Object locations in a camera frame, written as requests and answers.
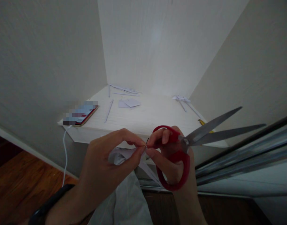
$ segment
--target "scissors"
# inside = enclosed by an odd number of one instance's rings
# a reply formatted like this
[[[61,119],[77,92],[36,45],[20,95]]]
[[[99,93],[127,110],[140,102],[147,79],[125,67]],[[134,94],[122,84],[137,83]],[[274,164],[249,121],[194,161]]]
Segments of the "scissors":
[[[220,125],[222,122],[224,122],[226,119],[228,119],[230,116],[235,114],[237,111],[239,111],[242,107],[238,107],[236,109],[233,109],[213,120],[210,122],[206,123],[205,125],[199,127],[198,129],[194,130],[191,132],[189,135],[186,137],[181,136],[181,134],[174,130],[173,128],[169,126],[158,126],[154,129],[153,133],[160,128],[166,128],[169,129],[172,134],[169,137],[168,143],[174,143],[180,141],[181,143],[181,149],[179,149],[177,152],[172,154],[168,160],[171,161],[172,163],[176,162],[183,162],[183,175],[181,177],[181,180],[174,185],[170,185],[166,182],[164,179],[162,171],[159,169],[159,167],[156,166],[157,168],[157,174],[159,177],[159,180],[163,187],[169,191],[176,191],[179,190],[187,181],[188,175],[189,175],[189,168],[190,168],[190,158],[188,155],[188,147],[190,146],[197,146],[197,145],[203,145],[206,143],[211,143],[211,142],[216,142],[228,138],[235,137],[240,134],[244,134],[247,132],[250,132],[252,130],[261,128],[266,126],[266,124],[258,124],[258,125],[253,125],[249,127],[242,127],[242,128],[237,128],[237,129],[231,129],[231,130],[226,130],[226,131],[219,131],[219,132],[214,132],[214,133],[209,133],[212,131],[215,127]],[[154,148],[160,148],[162,146],[165,146],[162,144],[161,139],[157,140],[154,144]]]

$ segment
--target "black wristband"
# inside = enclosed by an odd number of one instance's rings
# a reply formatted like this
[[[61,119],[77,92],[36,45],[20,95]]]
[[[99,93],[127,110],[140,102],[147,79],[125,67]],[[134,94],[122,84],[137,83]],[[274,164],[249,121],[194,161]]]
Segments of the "black wristband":
[[[59,201],[63,195],[74,187],[74,184],[66,184],[50,197],[34,214],[31,216],[28,225],[44,225],[46,215],[49,210]]]

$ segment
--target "yellow object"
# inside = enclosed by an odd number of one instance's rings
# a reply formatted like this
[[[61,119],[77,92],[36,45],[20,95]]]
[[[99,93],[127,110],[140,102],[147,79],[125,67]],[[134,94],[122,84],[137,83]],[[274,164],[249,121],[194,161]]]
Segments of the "yellow object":
[[[206,123],[204,122],[204,121],[202,121],[201,119],[199,120],[199,122],[200,122],[200,124],[202,125],[202,126],[204,126]]]

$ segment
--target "white cable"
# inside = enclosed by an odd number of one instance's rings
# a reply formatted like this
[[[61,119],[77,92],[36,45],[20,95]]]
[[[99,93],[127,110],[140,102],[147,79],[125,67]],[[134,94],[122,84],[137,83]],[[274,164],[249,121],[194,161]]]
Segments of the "white cable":
[[[63,175],[63,183],[62,183],[62,187],[64,186],[64,181],[65,181],[65,174],[66,174],[66,168],[67,168],[67,150],[66,150],[66,145],[65,145],[65,135],[67,133],[67,131],[72,127],[72,125],[70,125],[64,132],[64,136],[63,136],[63,145],[64,145],[64,151],[65,151],[65,159],[66,159],[66,163],[65,163],[65,168],[64,168],[64,175]]]

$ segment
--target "red scissor handle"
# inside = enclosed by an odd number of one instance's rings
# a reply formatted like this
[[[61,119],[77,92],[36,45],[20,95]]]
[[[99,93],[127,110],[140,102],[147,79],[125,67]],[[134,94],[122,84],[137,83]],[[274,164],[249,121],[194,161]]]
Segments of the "red scissor handle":
[[[153,133],[156,130],[159,130],[160,128],[167,128],[170,131],[172,131],[172,135],[169,137],[168,143],[177,142],[179,140],[180,133],[169,126],[164,126],[164,125],[158,126],[154,129]],[[159,139],[156,141],[154,148],[159,148],[161,146],[163,146],[162,139]],[[159,169],[159,167],[156,166],[157,174],[158,174],[161,184],[163,185],[165,189],[169,191],[176,191],[176,190],[179,190],[187,181],[187,178],[189,175],[189,168],[190,168],[190,158],[188,154],[182,151],[182,149],[179,149],[176,153],[168,157],[168,160],[171,161],[172,163],[177,163],[179,161],[183,162],[183,174],[182,174],[181,180],[177,184],[173,184],[173,185],[168,184],[167,181],[164,179],[162,171]]]
[[[158,126],[156,127],[154,130],[153,130],[153,133],[157,130],[159,130],[160,128],[166,128],[166,129],[169,129],[171,132],[172,132],[172,135],[169,136],[169,140],[167,142],[168,143],[172,143],[172,142],[177,142],[179,140],[179,135],[180,133],[178,131],[176,131],[175,129],[171,128],[170,126],[165,126],[165,125],[161,125],[161,126]],[[154,149],[157,149],[157,148],[160,148],[161,146],[163,146],[162,144],[162,138],[161,139],[158,139],[155,143],[154,143]]]

